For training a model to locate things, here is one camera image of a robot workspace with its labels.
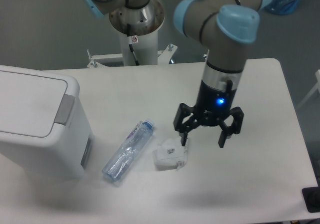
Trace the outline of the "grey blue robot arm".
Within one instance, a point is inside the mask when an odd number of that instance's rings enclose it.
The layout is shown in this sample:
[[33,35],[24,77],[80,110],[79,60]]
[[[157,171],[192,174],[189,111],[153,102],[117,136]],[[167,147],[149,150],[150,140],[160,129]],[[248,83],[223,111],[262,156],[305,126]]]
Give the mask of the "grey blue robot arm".
[[[157,60],[157,44],[138,47],[140,39],[156,32],[164,21],[156,0],[84,0],[97,17],[109,16],[113,27],[124,35],[121,49],[125,65],[143,65]],[[179,105],[173,125],[187,142],[198,126],[219,126],[218,141],[241,131],[244,113],[232,107],[251,45],[260,23],[258,11],[272,0],[182,0],[174,10],[173,23],[184,36],[207,50],[205,68],[193,107]]]

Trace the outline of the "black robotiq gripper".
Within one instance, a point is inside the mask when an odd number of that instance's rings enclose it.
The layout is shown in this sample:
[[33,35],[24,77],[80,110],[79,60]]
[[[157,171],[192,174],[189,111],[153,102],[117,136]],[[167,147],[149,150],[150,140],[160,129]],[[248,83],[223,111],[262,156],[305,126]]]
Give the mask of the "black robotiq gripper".
[[[201,82],[196,104],[193,107],[180,103],[175,115],[173,126],[179,133],[182,146],[187,143],[188,133],[200,126],[220,126],[221,133],[218,145],[223,148],[227,139],[241,132],[244,112],[240,107],[231,108],[236,90],[232,89],[233,82],[225,82],[225,90],[217,90]],[[233,117],[231,125],[225,119]]]

